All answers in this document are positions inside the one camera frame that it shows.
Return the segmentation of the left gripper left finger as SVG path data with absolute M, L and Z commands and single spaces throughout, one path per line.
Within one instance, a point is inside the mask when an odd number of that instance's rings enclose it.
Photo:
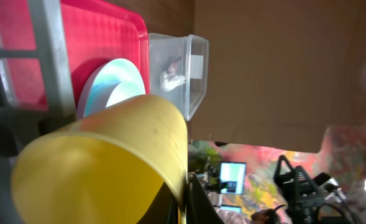
M 178 204 L 166 183 L 163 183 L 148 210 L 137 224 L 177 224 Z

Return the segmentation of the red snack wrapper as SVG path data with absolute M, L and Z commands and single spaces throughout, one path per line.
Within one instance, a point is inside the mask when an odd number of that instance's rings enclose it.
M 171 74 L 176 74 L 180 71 L 180 67 L 181 67 L 181 59 L 175 60 L 169 65 L 167 72 Z

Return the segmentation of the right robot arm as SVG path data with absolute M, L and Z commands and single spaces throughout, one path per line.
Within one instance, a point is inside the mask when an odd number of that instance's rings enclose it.
M 358 223 L 335 178 L 322 172 L 312 178 L 303 166 L 293 167 L 280 155 L 273 176 L 293 224 Z

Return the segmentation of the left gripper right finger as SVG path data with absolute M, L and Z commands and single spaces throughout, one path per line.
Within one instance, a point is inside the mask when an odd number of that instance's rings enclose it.
M 187 224 L 224 224 L 208 199 L 196 174 L 188 176 L 186 222 Z

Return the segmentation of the yellow plastic cup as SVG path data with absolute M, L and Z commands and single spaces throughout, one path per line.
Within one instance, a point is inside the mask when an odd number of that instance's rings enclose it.
M 26 145 L 11 195 L 25 223 L 137 223 L 161 188 L 185 211 L 187 157 L 179 109 L 140 95 Z

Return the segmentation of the white napkin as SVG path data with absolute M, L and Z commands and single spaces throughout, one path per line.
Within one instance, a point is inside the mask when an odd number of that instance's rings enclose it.
M 163 91 L 169 92 L 176 87 L 185 84 L 186 77 L 176 73 L 163 72 L 160 75 L 160 88 Z

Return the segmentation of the light blue plate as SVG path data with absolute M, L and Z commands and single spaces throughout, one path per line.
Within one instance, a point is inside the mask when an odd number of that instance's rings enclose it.
M 90 116 L 144 94 L 139 69 L 128 59 L 111 60 L 97 68 L 86 81 L 78 100 L 76 118 Z

